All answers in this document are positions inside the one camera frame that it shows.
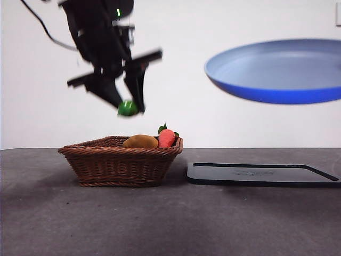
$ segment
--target black cable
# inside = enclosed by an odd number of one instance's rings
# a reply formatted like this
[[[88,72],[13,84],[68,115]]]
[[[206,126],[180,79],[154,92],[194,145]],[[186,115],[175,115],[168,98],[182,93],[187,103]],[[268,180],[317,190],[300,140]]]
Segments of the black cable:
[[[30,8],[30,6],[28,6],[28,4],[24,1],[24,0],[20,0],[24,6],[30,11],[30,13],[32,13],[40,22],[40,24],[43,26],[44,30],[45,30],[45,33],[47,34],[47,36],[49,37],[49,39],[51,39],[55,44],[61,46],[61,47],[64,47],[68,50],[72,50],[72,51],[78,51],[77,48],[73,47],[73,46],[70,46],[70,45],[67,45],[65,43],[62,43],[61,41],[58,41],[56,39],[54,39],[50,33],[47,31],[47,28],[45,26],[45,24],[43,23],[43,21],[41,20],[41,18]]]

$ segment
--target plastic vegetable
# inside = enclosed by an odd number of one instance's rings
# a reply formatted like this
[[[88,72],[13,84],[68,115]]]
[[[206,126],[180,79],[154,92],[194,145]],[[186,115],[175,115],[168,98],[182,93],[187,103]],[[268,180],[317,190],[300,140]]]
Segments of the plastic vegetable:
[[[148,135],[134,135],[123,142],[125,148],[157,148],[158,140]]]
[[[121,102],[118,106],[118,115],[121,116],[133,116],[139,112],[137,105],[134,101],[126,100]]]
[[[168,129],[166,124],[160,126],[158,147],[159,148],[171,147],[175,141],[176,136],[179,136],[179,134]]]

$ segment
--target brown wicker basket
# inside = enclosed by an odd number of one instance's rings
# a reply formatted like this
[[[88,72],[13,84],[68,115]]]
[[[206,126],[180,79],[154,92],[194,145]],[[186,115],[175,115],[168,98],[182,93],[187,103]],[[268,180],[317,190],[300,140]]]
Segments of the brown wicker basket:
[[[183,150],[177,137],[169,148],[123,148],[129,137],[110,136],[65,146],[63,154],[84,187],[159,186],[176,155]]]

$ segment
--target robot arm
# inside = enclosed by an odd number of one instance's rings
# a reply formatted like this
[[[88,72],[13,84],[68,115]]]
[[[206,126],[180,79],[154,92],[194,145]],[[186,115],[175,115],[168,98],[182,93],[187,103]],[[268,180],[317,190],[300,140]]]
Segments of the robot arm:
[[[66,0],[58,6],[67,15],[69,30],[77,50],[94,67],[93,73],[71,79],[68,85],[84,85],[87,91],[118,108],[122,98],[116,89],[115,79],[125,72],[124,81],[138,111],[143,113],[144,74],[149,62],[162,58],[162,51],[132,59],[129,46],[135,27],[119,25],[118,21],[130,15],[134,1]]]

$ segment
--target white backdrop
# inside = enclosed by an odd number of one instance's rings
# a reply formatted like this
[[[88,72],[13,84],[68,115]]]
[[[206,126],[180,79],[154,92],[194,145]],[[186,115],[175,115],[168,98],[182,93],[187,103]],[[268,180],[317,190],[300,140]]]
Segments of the white backdrop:
[[[27,0],[57,39],[73,44],[57,1]],[[1,148],[61,147],[108,135],[157,135],[167,122],[184,146],[341,147],[341,101],[304,106],[251,102],[204,73],[211,56],[273,39],[341,38],[334,0],[136,0],[133,55],[161,47],[145,76],[146,112],[119,118],[109,104],[66,82],[92,70],[53,44],[19,0],[1,1]],[[122,79],[117,87],[129,94]]]

